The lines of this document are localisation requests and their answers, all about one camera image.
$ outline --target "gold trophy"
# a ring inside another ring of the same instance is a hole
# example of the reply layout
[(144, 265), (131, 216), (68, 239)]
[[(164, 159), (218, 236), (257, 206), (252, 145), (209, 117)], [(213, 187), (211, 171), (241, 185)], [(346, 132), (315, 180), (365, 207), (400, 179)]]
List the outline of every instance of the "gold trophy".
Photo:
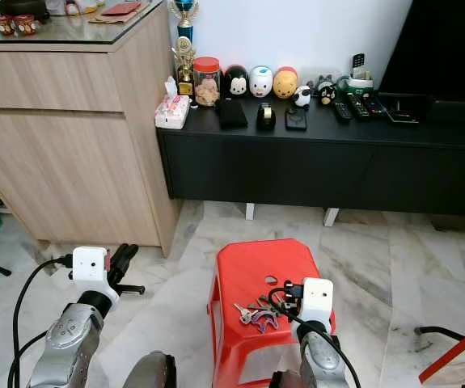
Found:
[(198, 0), (167, 0), (167, 8), (178, 18), (178, 36), (192, 41), (192, 20), (198, 13)]
[(176, 76), (178, 78), (178, 92), (180, 95), (192, 95), (192, 64), (196, 51), (186, 36), (176, 40), (176, 48), (171, 48), (178, 62)]

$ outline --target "glass tabletop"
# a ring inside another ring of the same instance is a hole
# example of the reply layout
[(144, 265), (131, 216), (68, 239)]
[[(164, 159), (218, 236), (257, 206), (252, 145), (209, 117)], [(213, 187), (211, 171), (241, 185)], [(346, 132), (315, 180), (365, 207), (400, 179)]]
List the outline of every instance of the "glass tabletop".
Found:
[(32, 43), (58, 43), (58, 44), (113, 44), (119, 40), (135, 24), (144, 19), (154, 10), (162, 0), (142, 0), (146, 6), (138, 15), (127, 23), (88, 23), (101, 12), (123, 0), (107, 0), (96, 12), (80, 16), (51, 16), (44, 23), (36, 23), (36, 34), (22, 36), (3, 36), (0, 33), (0, 43), (4, 44), (32, 44)]

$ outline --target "blue trophy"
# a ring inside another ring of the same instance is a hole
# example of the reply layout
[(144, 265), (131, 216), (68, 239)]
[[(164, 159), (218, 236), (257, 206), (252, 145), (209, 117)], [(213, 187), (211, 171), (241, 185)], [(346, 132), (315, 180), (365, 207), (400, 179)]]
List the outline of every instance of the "blue trophy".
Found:
[(192, 20), (198, 12), (198, 0), (168, 0), (168, 9), (180, 19), (178, 35), (186, 36), (192, 41)]

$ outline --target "small red jar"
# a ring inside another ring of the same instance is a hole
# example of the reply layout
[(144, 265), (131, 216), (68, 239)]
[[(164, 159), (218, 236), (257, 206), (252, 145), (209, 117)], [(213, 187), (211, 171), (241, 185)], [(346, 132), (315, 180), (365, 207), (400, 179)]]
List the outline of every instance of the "small red jar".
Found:
[(13, 20), (19, 34), (32, 35), (36, 32), (34, 15), (18, 15)]
[(0, 15), (0, 33), (3, 35), (13, 35), (15, 29), (11, 21), (13, 18), (9, 15)]
[(194, 60), (194, 95), (198, 104), (212, 107), (219, 99), (219, 60), (214, 57), (198, 57)]

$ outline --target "red jar lid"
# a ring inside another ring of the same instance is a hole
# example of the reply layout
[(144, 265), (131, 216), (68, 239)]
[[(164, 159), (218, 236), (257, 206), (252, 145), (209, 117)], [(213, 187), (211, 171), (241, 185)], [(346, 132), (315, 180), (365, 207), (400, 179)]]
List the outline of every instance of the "red jar lid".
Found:
[(10, 22), (12, 19), (13, 19), (12, 16), (0, 15), (0, 22)]
[(194, 70), (211, 73), (219, 70), (219, 60), (214, 57), (199, 57), (194, 60)]
[(34, 15), (17, 15), (13, 18), (15, 22), (31, 22), (35, 19)]

